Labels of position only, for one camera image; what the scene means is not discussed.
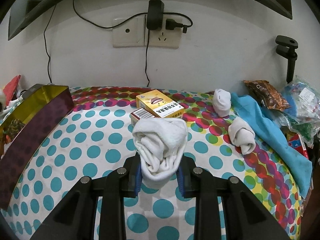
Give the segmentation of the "yellow grey rope ball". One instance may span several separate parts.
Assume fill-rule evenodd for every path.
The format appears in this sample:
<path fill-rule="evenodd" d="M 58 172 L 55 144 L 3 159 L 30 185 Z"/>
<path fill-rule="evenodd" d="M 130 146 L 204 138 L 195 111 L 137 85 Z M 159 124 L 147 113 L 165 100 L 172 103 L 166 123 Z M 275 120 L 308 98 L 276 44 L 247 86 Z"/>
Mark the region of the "yellow grey rope ball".
<path fill-rule="evenodd" d="M 20 133 L 20 131 L 24 128 L 25 124 L 19 120 L 14 119 L 11 121 L 10 125 L 7 127 L 5 133 L 6 138 L 10 140 L 14 140 L 15 137 Z"/>

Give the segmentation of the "large white sock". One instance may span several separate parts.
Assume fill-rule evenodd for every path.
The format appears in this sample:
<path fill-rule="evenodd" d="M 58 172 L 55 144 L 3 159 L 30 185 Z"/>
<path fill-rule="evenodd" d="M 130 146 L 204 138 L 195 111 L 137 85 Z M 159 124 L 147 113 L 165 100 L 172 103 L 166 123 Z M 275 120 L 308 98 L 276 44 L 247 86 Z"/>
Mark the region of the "large white sock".
<path fill-rule="evenodd" d="M 140 119 L 132 136 L 140 155 L 143 183 L 160 189 L 180 165 L 188 142 L 186 122 L 180 118 Z"/>

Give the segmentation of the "blue cloth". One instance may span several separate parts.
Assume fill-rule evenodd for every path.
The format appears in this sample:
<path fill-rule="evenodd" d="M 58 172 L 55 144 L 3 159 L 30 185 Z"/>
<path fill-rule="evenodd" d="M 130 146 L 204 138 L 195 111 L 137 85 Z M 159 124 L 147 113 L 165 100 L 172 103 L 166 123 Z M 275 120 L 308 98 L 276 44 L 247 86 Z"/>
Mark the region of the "blue cloth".
<path fill-rule="evenodd" d="M 300 195 L 305 198 L 311 183 L 312 162 L 288 145 L 280 128 L 263 114 L 251 96 L 232 93 L 231 103 L 238 117 L 247 122 L 255 134 L 281 157 L 289 168 Z"/>

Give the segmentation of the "white rolled sock near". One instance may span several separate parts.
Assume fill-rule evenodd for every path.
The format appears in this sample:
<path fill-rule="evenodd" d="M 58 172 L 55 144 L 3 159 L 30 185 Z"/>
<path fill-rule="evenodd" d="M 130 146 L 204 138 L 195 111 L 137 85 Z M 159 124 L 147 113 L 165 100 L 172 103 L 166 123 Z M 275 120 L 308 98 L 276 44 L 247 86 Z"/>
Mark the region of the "white rolled sock near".
<path fill-rule="evenodd" d="M 242 118 L 237 117 L 233 120 L 228 127 L 228 135 L 231 143 L 240 147 L 243 155 L 250 154 L 255 149 L 255 132 Z"/>

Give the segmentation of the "polka dot bed sheet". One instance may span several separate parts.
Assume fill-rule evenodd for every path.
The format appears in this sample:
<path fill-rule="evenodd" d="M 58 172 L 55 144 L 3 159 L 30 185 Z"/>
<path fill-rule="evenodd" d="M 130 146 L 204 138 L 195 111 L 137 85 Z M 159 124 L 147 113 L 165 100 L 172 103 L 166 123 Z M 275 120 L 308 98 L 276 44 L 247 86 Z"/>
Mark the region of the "polka dot bed sheet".
<path fill-rule="evenodd" d="M 130 114 L 142 88 L 75 87 L 75 107 L 34 153 L 2 215 L 19 239 L 29 239 L 55 205 L 83 176 L 100 178 L 135 154 Z M 260 138 L 249 155 L 232 145 L 227 129 L 237 117 L 220 118 L 208 93 L 165 90 L 185 109 L 188 127 L 184 150 L 212 175 L 238 177 L 264 204 L 291 239 L 301 232 L 302 198 L 289 168 Z M 192 239 L 195 200 L 181 196 L 176 177 L 161 189 L 142 186 L 126 198 L 128 239 Z"/>

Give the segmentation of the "clear plastic bag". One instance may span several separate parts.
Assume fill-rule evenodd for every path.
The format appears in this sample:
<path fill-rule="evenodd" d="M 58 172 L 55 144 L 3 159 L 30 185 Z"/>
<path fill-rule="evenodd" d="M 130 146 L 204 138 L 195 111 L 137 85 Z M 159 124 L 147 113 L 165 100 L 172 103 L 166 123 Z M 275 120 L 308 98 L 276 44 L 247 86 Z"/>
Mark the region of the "clear plastic bag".
<path fill-rule="evenodd" d="M 303 78 L 295 76 L 280 93 L 290 106 L 282 111 L 287 127 L 311 147 L 319 133 L 319 92 Z"/>

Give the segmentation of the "gold cardboard box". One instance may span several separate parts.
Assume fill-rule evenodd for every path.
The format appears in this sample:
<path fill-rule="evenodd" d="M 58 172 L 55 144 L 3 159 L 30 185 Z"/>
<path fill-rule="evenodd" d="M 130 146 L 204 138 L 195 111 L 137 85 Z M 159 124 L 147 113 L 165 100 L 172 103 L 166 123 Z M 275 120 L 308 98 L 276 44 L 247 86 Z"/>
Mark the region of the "gold cardboard box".
<path fill-rule="evenodd" d="M 16 184 L 35 151 L 73 108 L 68 86 L 44 85 L 23 100 L 2 122 L 1 137 L 13 120 L 20 120 L 24 127 L 1 158 L 1 209 L 8 209 Z"/>

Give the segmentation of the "white rolled sock far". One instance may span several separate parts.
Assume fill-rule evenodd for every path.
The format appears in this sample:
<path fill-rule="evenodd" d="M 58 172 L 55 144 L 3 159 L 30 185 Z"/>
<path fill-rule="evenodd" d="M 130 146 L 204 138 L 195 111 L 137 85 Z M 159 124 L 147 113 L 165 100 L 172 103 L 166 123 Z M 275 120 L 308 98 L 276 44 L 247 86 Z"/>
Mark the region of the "white rolled sock far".
<path fill-rule="evenodd" d="M 213 109 L 219 117 L 229 115 L 231 109 L 231 94 L 223 89 L 216 89 L 213 94 Z"/>

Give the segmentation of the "red white small box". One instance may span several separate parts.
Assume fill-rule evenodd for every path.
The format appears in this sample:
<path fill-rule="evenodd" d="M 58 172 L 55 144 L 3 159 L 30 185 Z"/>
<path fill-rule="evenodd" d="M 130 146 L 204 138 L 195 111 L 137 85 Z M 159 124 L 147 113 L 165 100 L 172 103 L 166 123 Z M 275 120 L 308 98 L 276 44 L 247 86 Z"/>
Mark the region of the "red white small box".
<path fill-rule="evenodd" d="M 144 108 L 139 108 L 130 113 L 131 125 L 135 126 L 140 119 L 155 118 L 156 116 Z"/>

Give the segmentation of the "brown snack packet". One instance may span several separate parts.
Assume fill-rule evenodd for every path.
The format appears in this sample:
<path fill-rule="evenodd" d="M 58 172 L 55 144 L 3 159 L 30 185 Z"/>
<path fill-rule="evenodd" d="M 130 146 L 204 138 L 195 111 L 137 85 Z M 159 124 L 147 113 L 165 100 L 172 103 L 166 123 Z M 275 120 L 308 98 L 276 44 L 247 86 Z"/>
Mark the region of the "brown snack packet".
<path fill-rule="evenodd" d="M 266 80 L 244 80 L 244 84 L 268 109 L 284 111 L 291 107 L 288 101 Z"/>

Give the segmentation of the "black flat device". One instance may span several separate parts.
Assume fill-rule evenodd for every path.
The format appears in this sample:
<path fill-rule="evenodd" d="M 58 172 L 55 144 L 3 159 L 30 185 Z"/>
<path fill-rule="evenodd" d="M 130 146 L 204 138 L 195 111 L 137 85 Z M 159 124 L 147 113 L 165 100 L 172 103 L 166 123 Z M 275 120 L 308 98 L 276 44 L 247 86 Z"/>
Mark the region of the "black flat device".
<path fill-rule="evenodd" d="M 22 98 L 24 100 L 26 100 L 29 96 L 31 96 L 33 93 L 35 93 L 37 90 L 39 90 L 42 86 L 43 86 L 43 84 L 39 84 L 39 83 L 33 85 L 28 90 L 26 90 L 22 93 Z"/>

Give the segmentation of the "yellow medicine box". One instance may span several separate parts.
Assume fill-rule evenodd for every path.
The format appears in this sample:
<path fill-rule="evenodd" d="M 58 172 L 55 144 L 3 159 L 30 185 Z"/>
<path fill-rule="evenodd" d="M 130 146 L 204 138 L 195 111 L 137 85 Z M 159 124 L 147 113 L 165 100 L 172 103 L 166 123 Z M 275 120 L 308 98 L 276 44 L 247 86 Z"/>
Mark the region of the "yellow medicine box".
<path fill-rule="evenodd" d="M 151 90 L 136 96 L 136 105 L 158 118 L 182 118 L 184 107 L 159 90 Z"/>

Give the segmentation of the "red paper bag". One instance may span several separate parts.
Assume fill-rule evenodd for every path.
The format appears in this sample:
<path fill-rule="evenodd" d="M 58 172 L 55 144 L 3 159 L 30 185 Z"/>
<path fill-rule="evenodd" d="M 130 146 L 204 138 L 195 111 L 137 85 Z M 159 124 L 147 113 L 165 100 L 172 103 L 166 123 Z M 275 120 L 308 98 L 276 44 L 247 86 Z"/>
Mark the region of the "red paper bag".
<path fill-rule="evenodd" d="M 15 90 L 18 87 L 21 75 L 16 75 L 9 83 L 7 83 L 3 89 L 3 93 L 6 99 L 6 105 L 12 100 Z"/>

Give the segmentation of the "black power adapter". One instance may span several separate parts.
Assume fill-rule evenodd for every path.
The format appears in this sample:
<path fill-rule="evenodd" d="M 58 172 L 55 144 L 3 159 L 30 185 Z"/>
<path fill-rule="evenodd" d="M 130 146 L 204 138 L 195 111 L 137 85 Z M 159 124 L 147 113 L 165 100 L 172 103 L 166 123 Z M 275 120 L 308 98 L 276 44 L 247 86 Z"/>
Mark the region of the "black power adapter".
<path fill-rule="evenodd" d="M 146 27 L 148 30 L 162 28 L 164 3 L 161 0 L 149 0 Z"/>

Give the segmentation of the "black clamp mount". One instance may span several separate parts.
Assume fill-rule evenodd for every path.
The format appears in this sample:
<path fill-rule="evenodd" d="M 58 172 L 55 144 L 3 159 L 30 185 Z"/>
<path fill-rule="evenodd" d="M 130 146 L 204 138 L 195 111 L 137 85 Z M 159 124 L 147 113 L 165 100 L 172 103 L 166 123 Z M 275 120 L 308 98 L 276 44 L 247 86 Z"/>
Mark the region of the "black clamp mount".
<path fill-rule="evenodd" d="M 286 82 L 290 83 L 294 77 L 295 64 L 298 58 L 296 53 L 298 42 L 291 37 L 283 35 L 278 35 L 275 39 L 275 42 L 277 44 L 276 53 L 287 59 Z"/>

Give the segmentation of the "white wall socket plate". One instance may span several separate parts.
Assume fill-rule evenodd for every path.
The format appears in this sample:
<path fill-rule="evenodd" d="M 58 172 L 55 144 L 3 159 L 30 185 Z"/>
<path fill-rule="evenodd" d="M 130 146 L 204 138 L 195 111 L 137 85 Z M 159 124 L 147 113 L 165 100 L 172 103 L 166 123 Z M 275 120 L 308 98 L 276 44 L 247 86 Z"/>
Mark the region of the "white wall socket plate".
<path fill-rule="evenodd" d="M 142 47 L 147 44 L 151 47 L 162 47 L 177 49 L 180 46 L 182 29 L 167 30 L 166 20 L 172 19 L 177 23 L 182 23 L 180 16 L 165 15 L 161 29 L 148 30 L 146 27 L 146 16 L 137 16 L 125 23 L 123 19 L 113 20 L 113 24 L 120 26 L 112 29 L 112 45 L 114 48 L 120 47 Z"/>

